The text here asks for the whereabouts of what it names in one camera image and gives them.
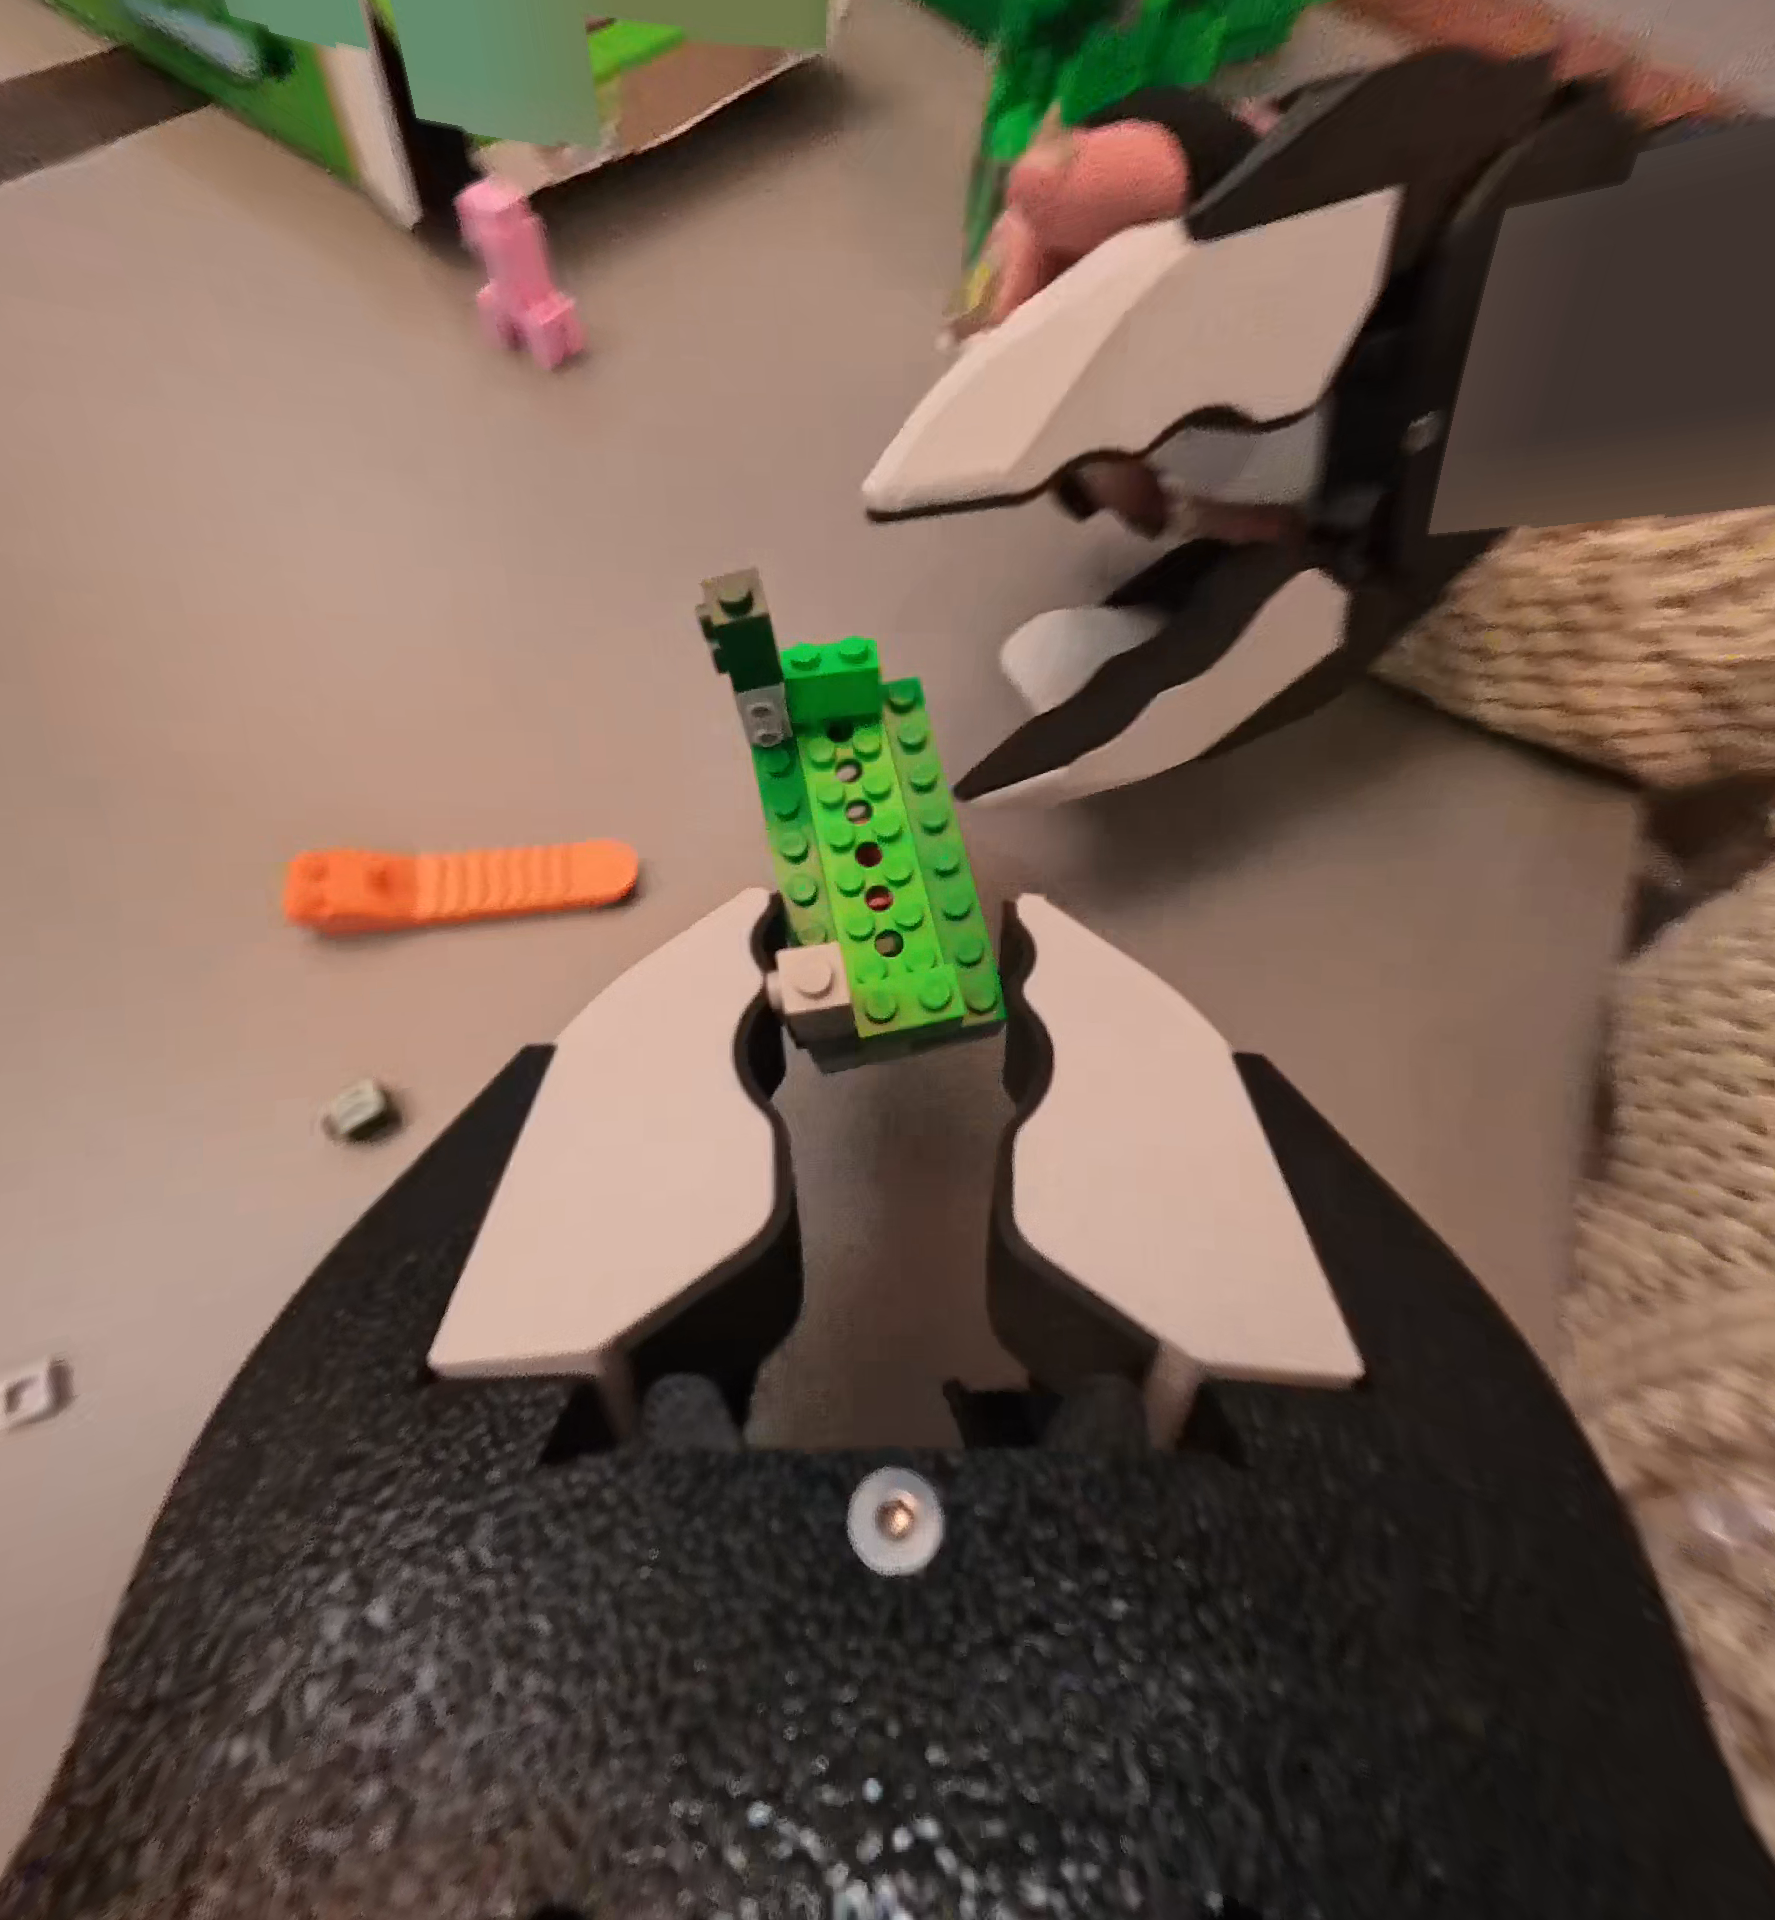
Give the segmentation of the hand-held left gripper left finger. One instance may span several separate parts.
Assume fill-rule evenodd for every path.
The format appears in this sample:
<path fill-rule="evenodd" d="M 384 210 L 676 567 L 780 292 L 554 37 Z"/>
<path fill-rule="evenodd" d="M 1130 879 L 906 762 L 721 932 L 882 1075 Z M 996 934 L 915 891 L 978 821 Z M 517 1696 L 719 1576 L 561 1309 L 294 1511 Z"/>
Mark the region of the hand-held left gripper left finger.
<path fill-rule="evenodd" d="M 734 894 L 558 1032 L 434 1376 L 583 1379 L 620 1431 L 655 1383 L 694 1376 L 748 1419 L 803 1306 L 776 923 L 774 895 Z"/>

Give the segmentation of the green lego creeper figure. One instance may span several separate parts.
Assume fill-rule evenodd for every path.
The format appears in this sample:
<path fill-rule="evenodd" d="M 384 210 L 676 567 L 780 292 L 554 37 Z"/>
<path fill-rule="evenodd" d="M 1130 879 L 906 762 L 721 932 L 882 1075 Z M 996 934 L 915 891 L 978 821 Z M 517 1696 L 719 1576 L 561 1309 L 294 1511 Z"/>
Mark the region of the green lego creeper figure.
<path fill-rule="evenodd" d="M 992 291 L 990 235 L 1006 179 L 1035 139 L 1145 86 L 1208 84 L 1278 52 L 1307 2 L 961 2 L 934 4 L 988 57 L 988 93 L 962 209 L 955 323 Z"/>

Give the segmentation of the person's right forearm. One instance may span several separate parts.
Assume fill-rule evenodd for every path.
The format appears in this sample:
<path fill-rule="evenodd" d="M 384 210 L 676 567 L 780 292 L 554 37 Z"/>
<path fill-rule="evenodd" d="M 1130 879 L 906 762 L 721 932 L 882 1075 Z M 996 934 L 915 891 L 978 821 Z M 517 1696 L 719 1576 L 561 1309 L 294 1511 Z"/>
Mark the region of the person's right forearm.
<path fill-rule="evenodd" d="M 1775 507 L 1511 533 L 1374 670 L 1647 792 L 1775 776 Z"/>

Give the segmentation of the green lego assembly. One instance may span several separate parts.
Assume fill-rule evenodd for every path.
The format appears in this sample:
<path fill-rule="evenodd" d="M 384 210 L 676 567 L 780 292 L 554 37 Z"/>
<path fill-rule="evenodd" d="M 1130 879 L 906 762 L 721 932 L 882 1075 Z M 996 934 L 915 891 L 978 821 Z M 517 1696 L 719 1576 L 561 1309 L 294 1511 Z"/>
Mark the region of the green lego assembly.
<path fill-rule="evenodd" d="M 872 638 L 786 641 L 758 573 L 702 582 L 698 625 L 746 740 L 786 932 L 767 993 L 823 1068 L 990 1037 L 1006 1021 L 923 682 Z"/>

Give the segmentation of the orange brick separator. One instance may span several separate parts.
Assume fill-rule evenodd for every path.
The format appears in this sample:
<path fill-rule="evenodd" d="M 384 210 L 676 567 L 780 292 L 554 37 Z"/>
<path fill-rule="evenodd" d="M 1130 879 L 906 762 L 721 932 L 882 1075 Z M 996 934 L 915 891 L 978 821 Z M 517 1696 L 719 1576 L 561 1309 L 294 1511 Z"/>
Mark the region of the orange brick separator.
<path fill-rule="evenodd" d="M 368 936 L 599 909 L 630 899 L 633 846 L 614 839 L 446 852 L 321 849 L 297 854 L 282 915 L 323 936 Z"/>

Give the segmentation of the pink lego pig figure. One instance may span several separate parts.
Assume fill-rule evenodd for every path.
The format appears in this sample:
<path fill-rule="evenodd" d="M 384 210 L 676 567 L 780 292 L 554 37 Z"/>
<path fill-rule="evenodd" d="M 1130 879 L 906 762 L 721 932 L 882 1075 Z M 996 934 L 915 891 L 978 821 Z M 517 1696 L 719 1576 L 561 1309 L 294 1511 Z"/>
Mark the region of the pink lego pig figure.
<path fill-rule="evenodd" d="M 576 300 L 551 273 L 545 231 L 515 186 L 481 178 L 456 196 L 461 247 L 478 268 L 476 312 L 489 337 L 554 372 L 587 347 Z"/>

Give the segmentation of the person's right hand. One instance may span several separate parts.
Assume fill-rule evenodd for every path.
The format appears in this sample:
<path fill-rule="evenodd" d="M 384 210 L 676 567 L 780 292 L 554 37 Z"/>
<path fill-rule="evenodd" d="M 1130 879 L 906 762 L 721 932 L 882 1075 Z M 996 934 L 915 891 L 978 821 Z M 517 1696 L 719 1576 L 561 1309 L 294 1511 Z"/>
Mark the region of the person's right hand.
<path fill-rule="evenodd" d="M 953 337 L 996 326 L 1115 232 L 1176 218 L 1189 198 L 1187 156 L 1166 126 L 1128 118 L 1070 129 L 1044 118 L 1006 178 Z M 1303 523 L 1294 507 L 1216 496 L 1148 457 L 1092 457 L 1059 480 L 1052 496 L 1074 520 L 1113 516 L 1148 540 L 1269 544 Z"/>

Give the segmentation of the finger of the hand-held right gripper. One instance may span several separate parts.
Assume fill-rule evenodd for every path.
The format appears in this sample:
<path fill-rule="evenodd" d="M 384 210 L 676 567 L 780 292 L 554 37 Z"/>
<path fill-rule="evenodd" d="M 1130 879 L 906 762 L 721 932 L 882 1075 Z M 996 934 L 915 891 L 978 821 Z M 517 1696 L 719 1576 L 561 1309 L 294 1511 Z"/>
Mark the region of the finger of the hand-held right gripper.
<path fill-rule="evenodd" d="M 1196 419 L 1307 415 L 1382 292 L 1401 210 L 1390 186 L 1215 239 L 1113 235 L 956 350 L 865 477 L 865 512 L 1016 505 Z"/>
<path fill-rule="evenodd" d="M 1189 764 L 1337 659 L 1350 611 L 1342 582 L 1292 563 L 1215 563 L 1173 611 L 1041 611 L 999 647 L 1024 721 L 953 796 L 1074 804 Z"/>

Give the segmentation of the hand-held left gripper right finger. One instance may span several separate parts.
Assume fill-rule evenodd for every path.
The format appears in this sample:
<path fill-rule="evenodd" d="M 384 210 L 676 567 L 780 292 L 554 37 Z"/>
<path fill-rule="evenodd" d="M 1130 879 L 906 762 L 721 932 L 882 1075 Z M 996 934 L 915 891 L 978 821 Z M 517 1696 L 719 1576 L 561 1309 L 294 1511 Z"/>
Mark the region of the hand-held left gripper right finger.
<path fill-rule="evenodd" d="M 1219 1386 L 1345 1394 L 1365 1359 L 1235 1049 L 1039 894 L 999 929 L 1009 1117 L 988 1309 L 1030 1443 L 1186 1443 Z"/>

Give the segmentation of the green lego set box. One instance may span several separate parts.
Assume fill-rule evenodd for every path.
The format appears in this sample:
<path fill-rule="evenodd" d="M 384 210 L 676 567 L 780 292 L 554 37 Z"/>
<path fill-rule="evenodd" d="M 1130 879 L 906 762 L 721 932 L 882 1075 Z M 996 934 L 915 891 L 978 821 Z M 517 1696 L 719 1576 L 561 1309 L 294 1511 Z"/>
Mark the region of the green lego set box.
<path fill-rule="evenodd" d="M 831 52 L 805 4 L 53 2 L 416 229 L 649 154 Z"/>

